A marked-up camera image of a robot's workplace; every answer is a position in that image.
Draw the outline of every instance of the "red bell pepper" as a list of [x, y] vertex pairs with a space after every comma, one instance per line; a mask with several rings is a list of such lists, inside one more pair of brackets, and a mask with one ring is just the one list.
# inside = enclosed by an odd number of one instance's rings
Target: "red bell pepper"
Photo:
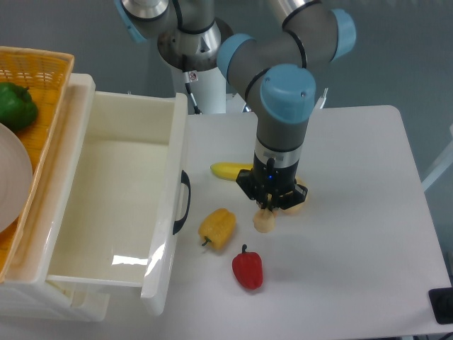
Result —
[[263, 264], [257, 253], [247, 252], [246, 249], [244, 244], [242, 253], [233, 259], [233, 273], [244, 288], [253, 290], [263, 284]]

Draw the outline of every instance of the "white plastic bin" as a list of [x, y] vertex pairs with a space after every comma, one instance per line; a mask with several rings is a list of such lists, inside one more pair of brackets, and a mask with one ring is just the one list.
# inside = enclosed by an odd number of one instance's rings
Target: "white plastic bin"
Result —
[[186, 117], [180, 94], [95, 93], [47, 282], [132, 292], [152, 314], [162, 312], [176, 246], [173, 224], [190, 200], [183, 206], [180, 199]]

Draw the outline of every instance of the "blue joint cap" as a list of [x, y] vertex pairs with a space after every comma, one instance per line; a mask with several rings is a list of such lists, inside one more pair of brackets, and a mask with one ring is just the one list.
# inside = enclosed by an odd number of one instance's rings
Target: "blue joint cap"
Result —
[[226, 80], [228, 80], [228, 66], [231, 59], [233, 59], [234, 53], [247, 40], [253, 40], [253, 38], [247, 34], [235, 34], [226, 39], [220, 46], [217, 53], [217, 67], [219, 67]]
[[354, 48], [357, 33], [355, 31], [354, 20], [342, 9], [333, 9], [332, 13], [337, 18], [338, 24], [338, 43], [337, 51], [333, 60], [345, 55]]
[[122, 22], [125, 24], [127, 32], [129, 33], [130, 37], [135, 43], [142, 43], [144, 41], [147, 41], [143, 35], [140, 34], [140, 32], [135, 28], [134, 24], [132, 21], [129, 19], [129, 16], [127, 16], [125, 9], [122, 7], [121, 0], [113, 0], [115, 2], [116, 9], [118, 13], [120, 14]]
[[299, 124], [310, 118], [316, 82], [309, 71], [293, 64], [280, 64], [264, 75], [261, 102], [280, 122]]

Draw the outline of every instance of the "gray wall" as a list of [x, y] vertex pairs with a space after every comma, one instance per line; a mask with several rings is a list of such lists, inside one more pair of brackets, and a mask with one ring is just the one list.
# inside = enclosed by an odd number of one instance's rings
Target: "gray wall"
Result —
[[[314, 71], [318, 91], [329, 87], [326, 106], [396, 106], [423, 178], [451, 140], [453, 1], [324, 3], [344, 8], [357, 25], [354, 51]], [[236, 33], [258, 40], [279, 33], [264, 0], [217, 0], [216, 6], [217, 15]], [[74, 71], [90, 74], [101, 91], [173, 95], [170, 73], [159, 59], [156, 41], [135, 45], [111, 0], [0, 0], [0, 45], [72, 53]], [[427, 192], [445, 251], [453, 249], [452, 193], [453, 167]]]

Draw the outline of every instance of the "storage drawer unit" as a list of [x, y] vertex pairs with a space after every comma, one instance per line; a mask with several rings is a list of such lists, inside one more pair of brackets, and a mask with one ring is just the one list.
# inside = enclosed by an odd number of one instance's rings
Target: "storage drawer unit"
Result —
[[95, 92], [72, 74], [63, 111], [0, 315], [101, 320], [112, 293], [159, 315], [190, 199], [187, 99]]

